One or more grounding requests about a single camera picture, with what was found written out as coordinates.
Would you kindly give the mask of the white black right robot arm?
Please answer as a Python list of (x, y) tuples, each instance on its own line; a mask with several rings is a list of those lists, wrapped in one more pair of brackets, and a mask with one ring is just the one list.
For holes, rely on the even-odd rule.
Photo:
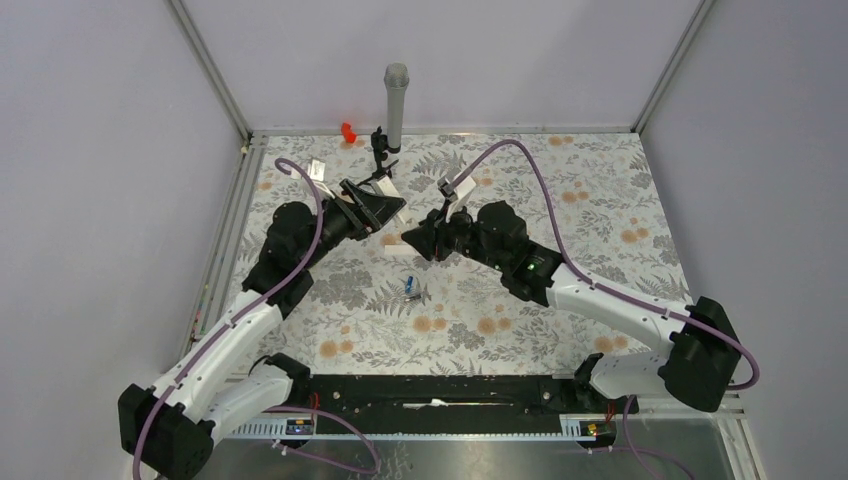
[(533, 241), (506, 202), (447, 215), (433, 210), (402, 239), (428, 261), (461, 255), (500, 274), (526, 302), (598, 320), (645, 346), (625, 356), (590, 355), (575, 371), (575, 402), (597, 412), (612, 399), (667, 394), (713, 413), (730, 389), (742, 357), (724, 307), (708, 297), (694, 304), (663, 300), (603, 278), (580, 277), (563, 255)]

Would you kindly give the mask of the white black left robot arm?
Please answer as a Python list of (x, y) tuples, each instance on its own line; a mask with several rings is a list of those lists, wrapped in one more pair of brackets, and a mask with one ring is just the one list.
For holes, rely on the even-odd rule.
[(273, 362), (253, 379), (224, 383), (247, 351), (279, 326), (314, 284), (310, 268), (345, 240), (381, 230), (406, 202), (361, 189), (349, 180), (338, 194), (308, 188), (316, 201), (280, 205), (241, 292), (206, 334), (151, 386), (129, 385), (118, 400), (121, 446), (139, 479), (151, 469), (167, 479), (192, 479), (233, 430), (280, 404), (296, 411), (309, 401), (307, 380)]

